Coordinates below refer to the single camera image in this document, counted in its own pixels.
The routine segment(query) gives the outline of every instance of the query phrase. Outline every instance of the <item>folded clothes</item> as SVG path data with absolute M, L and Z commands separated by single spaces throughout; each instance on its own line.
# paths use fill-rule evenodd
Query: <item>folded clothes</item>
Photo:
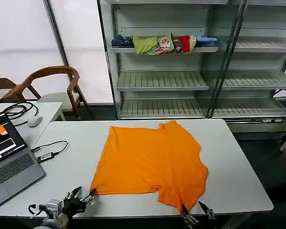
M 136 50 L 137 55 L 143 54 L 151 50 L 155 47 L 157 42 L 157 37 L 150 37 L 146 39 L 140 39 L 140 37 L 134 35 L 133 36 L 133 43 Z
M 217 38 L 214 38 L 214 37 L 204 37 L 201 35 L 197 36 L 197 46 L 200 46 L 200 47 L 214 46 L 216 41 L 217 41 Z
M 158 43 L 151 50 L 147 52 L 148 55 L 161 55 L 170 53 L 174 50 L 174 43 L 172 40 L 172 34 L 163 36 L 158 39 Z
M 189 52 L 193 51 L 193 49 L 194 49 L 196 43 L 197 43 L 197 37 L 191 35 L 191 36 L 190 36 L 190 51 L 189 51 Z
M 190 51 L 190 36 L 174 37 L 174 46 L 176 53 L 185 53 Z
M 133 47 L 133 37 L 122 37 L 121 35 L 116 36 L 111 41 L 111 46 L 120 46 L 120 47 Z
M 203 42 L 203 43 L 216 42 L 216 41 L 217 41 L 217 38 L 214 38 L 214 37 L 204 37 L 204 36 L 198 35 L 198 36 L 197 36 L 197 41 L 198 41 L 198 42 Z

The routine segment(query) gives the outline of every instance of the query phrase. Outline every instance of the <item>orange t-shirt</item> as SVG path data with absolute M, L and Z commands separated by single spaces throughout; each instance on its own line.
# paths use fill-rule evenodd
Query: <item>orange t-shirt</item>
M 200 145 L 176 121 L 160 129 L 111 126 L 91 189 L 98 195 L 159 191 L 158 200 L 188 211 L 204 192 Z

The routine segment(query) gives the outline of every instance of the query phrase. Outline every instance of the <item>white table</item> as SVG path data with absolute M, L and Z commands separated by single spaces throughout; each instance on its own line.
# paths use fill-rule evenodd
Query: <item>white table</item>
M 42 121 L 37 127 L 30 128 L 27 124 L 23 124 L 17 126 L 16 129 L 24 139 L 24 141 L 28 144 L 29 147 L 33 147 L 35 143 L 38 141 L 44 130 L 47 128 L 48 124 L 56 120 L 58 116 L 61 116 L 62 120 L 64 120 L 64 116 L 61 111 L 61 103 L 37 103 L 33 102 L 39 109 L 38 116 L 42 116 Z M 0 104 L 0 112 L 5 108 L 9 107 L 12 104 Z M 13 124 L 19 124 L 27 121 L 32 118 L 36 112 L 36 109 L 33 107 L 30 109 L 24 116 L 12 120 Z
M 46 177 L 0 207 L 0 216 L 30 217 L 28 205 L 62 200 L 67 191 L 82 186 L 87 195 L 109 127 L 157 128 L 167 120 L 52 122 L 36 145 L 67 140 L 70 146 L 44 162 Z M 273 209 L 263 186 L 226 123 L 221 119 L 177 120 L 202 146 L 200 157 L 209 169 L 205 193 L 200 200 L 215 214 L 263 212 Z M 43 148 L 37 156 L 61 149 Z M 78 218 L 151 217 L 179 215 L 176 208 L 157 201 L 158 193 L 97 196 L 94 206 Z M 203 214 L 196 205 L 191 214 Z

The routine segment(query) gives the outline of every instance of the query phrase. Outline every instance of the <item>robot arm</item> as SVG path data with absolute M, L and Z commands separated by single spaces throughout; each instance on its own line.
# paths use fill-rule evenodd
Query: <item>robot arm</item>
M 71 193 L 68 192 L 67 196 L 62 201 L 51 200 L 46 206 L 39 207 L 41 211 L 46 212 L 47 218 L 43 221 L 42 225 L 35 229 L 62 229 L 67 228 L 73 216 L 78 213 L 85 212 L 86 208 L 93 203 L 93 197 L 96 189 L 84 198 L 78 197 L 82 187 L 75 188 Z

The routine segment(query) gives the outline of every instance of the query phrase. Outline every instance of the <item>laptop keyboard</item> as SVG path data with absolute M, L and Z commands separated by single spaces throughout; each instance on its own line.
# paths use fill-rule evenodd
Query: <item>laptop keyboard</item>
M 16 174 L 25 170 L 26 168 L 33 165 L 34 162 L 29 154 L 24 154 L 16 160 L 2 166 L 0 168 L 0 184 L 12 178 Z

